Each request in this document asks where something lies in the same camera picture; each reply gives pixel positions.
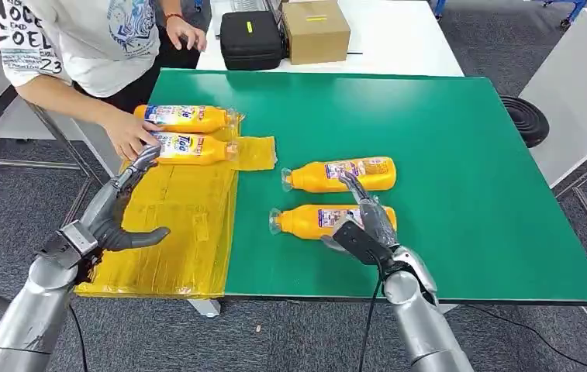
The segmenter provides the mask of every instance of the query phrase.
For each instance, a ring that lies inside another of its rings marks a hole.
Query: detergent bottle
[[[394,210],[389,207],[384,209],[396,229]],[[358,205],[300,205],[284,212],[273,208],[268,216],[268,225],[273,234],[284,232],[301,239],[320,239],[323,235],[331,236],[334,225],[347,213],[362,223]]]
[[[390,157],[365,157],[353,160],[315,161],[296,170],[281,170],[284,191],[298,188],[308,192],[342,192],[347,187],[339,175],[351,172],[369,191],[388,190],[396,179],[394,161]]]
[[[238,112],[213,106],[140,105],[133,114],[176,133],[211,133],[237,126],[243,118]]]
[[[234,142],[223,142],[211,136],[189,133],[151,132],[161,143],[161,164],[209,165],[223,160],[234,160],[238,147]]]

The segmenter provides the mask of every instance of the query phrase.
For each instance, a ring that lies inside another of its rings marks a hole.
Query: black cable
[[[492,316],[493,318],[497,318],[497,319],[503,320],[505,322],[514,324],[515,326],[519,326],[519,327],[528,329],[529,331],[535,333],[535,336],[539,337],[544,344],[546,344],[547,346],[549,346],[554,352],[556,352],[561,357],[567,358],[567,359],[571,360],[574,363],[581,364],[583,367],[587,367],[587,363],[584,363],[584,362],[582,362],[580,360],[577,360],[577,359],[575,359],[575,358],[573,358],[573,357],[571,357],[571,356],[569,356],[569,355],[567,355],[565,353],[562,353],[560,350],[556,349],[547,340],[545,340],[544,337],[537,330],[535,330],[535,328],[532,328],[532,327],[530,327],[528,325],[525,325],[525,324],[521,324],[521,323],[515,322],[515,321],[510,320],[510,319],[507,319],[507,318],[503,318],[502,316],[499,316],[497,314],[494,314],[492,312],[489,312],[489,311],[487,311],[487,310],[485,310],[483,308],[479,308],[478,306],[474,306],[474,305],[465,305],[465,306],[468,306],[470,308],[475,308],[476,310],[479,310],[480,312],[484,312],[485,314],[487,314],[489,316]]]
[[[375,299],[378,297],[380,291],[380,284],[382,280],[378,275],[378,283],[375,285],[373,297],[371,297],[371,305],[368,307],[368,317],[366,318],[366,329],[364,330],[364,339],[361,340],[361,352],[359,353],[359,372],[364,367],[364,354],[366,353],[366,342],[368,341],[368,331],[371,329],[371,317],[373,316],[373,308],[375,307]]]
[[[78,342],[81,344],[81,356],[83,359],[83,371],[88,372],[88,358],[85,356],[85,344],[83,343],[83,332],[81,331],[81,324],[78,323],[78,318],[76,317],[76,313],[74,312],[74,308],[69,305],[69,311],[71,313],[71,317],[74,318],[74,324],[76,325],[76,330],[78,331]]]
[[[382,284],[382,265],[379,260],[376,260],[373,255],[368,253],[371,258],[378,264],[378,283],[375,284],[375,290],[371,297],[371,304],[368,306],[368,317],[366,318],[366,328],[364,329],[364,338],[361,340],[361,351],[359,353],[359,372],[364,367],[364,355],[366,354],[366,342],[368,341],[368,331],[371,330],[371,318],[373,317],[373,309],[375,308],[375,299],[378,297],[380,291],[380,284]]]

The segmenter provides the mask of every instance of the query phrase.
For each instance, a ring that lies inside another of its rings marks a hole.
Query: floor
[[[485,75],[500,93],[515,95],[559,40],[557,24],[568,9],[566,4],[543,9],[539,2],[453,0],[440,25],[466,74]],[[94,162],[90,153],[85,156]],[[0,157],[67,159],[48,140],[0,139]],[[60,225],[81,182],[68,170],[0,168],[0,294],[11,297],[21,288],[33,249]],[[585,212],[573,195],[561,206],[587,251]],[[230,301],[223,303],[220,317],[205,319],[175,300],[76,298],[74,307],[91,370],[143,372],[356,370],[368,310],[363,303]],[[587,318],[580,309],[484,308],[534,327],[559,350],[587,363]],[[532,333],[473,308],[460,306],[447,319],[476,370],[587,370]],[[364,370],[406,370],[394,324],[388,306],[376,305]],[[68,322],[50,370],[81,370],[75,337]]]

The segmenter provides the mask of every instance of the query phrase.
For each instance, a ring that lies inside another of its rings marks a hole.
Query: white t-shirt
[[[49,74],[96,97],[114,95],[158,55],[153,0],[0,0],[5,76]]]

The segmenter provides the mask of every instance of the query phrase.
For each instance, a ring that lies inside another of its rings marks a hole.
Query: green mat
[[[240,173],[227,295],[370,297],[373,267],[271,235],[268,211],[354,203],[284,193],[283,167],[387,156],[398,180],[376,194],[440,298],[587,302],[585,251],[487,79],[165,69],[150,103],[235,108],[276,138],[275,170]]]

